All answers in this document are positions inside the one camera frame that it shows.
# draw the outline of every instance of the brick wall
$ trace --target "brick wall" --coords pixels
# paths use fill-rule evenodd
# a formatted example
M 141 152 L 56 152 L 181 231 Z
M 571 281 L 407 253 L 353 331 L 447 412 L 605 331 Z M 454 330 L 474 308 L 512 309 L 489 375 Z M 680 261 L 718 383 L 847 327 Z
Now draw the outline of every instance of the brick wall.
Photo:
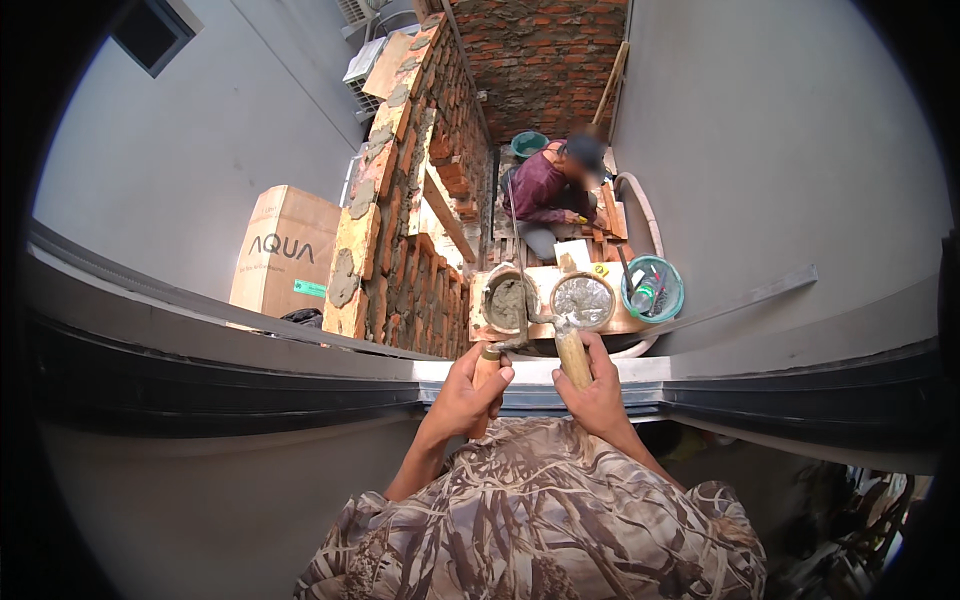
M 588 123 L 623 40 L 627 0 L 451 0 L 493 141 Z M 606 134 L 613 97 L 600 133 Z
M 429 16 L 373 119 L 340 216 L 325 331 L 434 356 L 467 349 L 466 282 L 418 224 L 427 159 L 462 218 L 489 193 L 474 93 L 445 15 Z

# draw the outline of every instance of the bowl of mortar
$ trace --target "bowl of mortar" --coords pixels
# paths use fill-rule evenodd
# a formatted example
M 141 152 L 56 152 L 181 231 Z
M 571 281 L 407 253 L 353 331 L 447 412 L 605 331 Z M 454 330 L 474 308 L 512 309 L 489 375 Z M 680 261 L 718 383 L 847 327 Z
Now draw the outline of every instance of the bowl of mortar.
M 585 271 L 567 274 L 550 292 L 550 310 L 564 315 L 578 329 L 596 331 L 613 316 L 615 295 L 602 277 Z
M 530 276 L 526 280 L 527 314 L 540 312 L 540 289 Z M 490 326 L 500 333 L 517 335 L 520 332 L 520 270 L 511 263 L 494 268 L 480 297 L 480 314 Z

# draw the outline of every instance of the window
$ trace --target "window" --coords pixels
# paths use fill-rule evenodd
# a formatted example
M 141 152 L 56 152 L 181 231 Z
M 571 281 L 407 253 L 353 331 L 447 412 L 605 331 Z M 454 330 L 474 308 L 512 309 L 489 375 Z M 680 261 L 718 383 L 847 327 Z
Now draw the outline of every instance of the window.
M 166 0 L 137 0 L 113 29 L 113 39 L 151 77 L 195 35 Z

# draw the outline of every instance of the air conditioner outdoor unit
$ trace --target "air conditioner outdoor unit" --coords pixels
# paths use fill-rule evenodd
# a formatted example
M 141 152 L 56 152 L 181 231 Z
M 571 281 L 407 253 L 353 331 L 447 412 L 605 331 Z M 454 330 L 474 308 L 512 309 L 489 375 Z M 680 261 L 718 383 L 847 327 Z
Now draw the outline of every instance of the air conditioner outdoor unit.
M 344 76 L 344 83 L 347 84 L 350 93 L 353 94 L 353 100 L 356 101 L 357 107 L 359 108 L 353 113 L 357 121 L 366 121 L 374 116 L 376 110 L 380 108 L 380 99 L 364 93 L 363 86 L 367 82 L 370 72 L 373 71 L 373 65 L 376 63 L 376 59 L 380 56 L 380 53 L 383 52 L 383 47 L 386 45 L 386 37 L 379 37 L 368 41 L 363 45 L 363 48 L 360 49 L 360 52 L 357 53 L 357 56 L 350 59 L 347 74 Z
M 341 28 L 344 38 L 352 36 L 353 32 L 367 27 L 377 11 L 387 6 L 390 0 L 337 0 L 337 6 L 347 21 L 347 26 Z

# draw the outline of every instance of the cardboard box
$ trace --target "cardboard box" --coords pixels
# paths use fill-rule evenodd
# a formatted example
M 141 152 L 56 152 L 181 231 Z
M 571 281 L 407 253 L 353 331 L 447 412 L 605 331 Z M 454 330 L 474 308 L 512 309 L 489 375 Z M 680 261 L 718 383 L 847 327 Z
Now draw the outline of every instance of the cardboard box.
M 247 227 L 230 304 L 271 317 L 324 309 L 341 208 L 296 187 L 260 194 Z

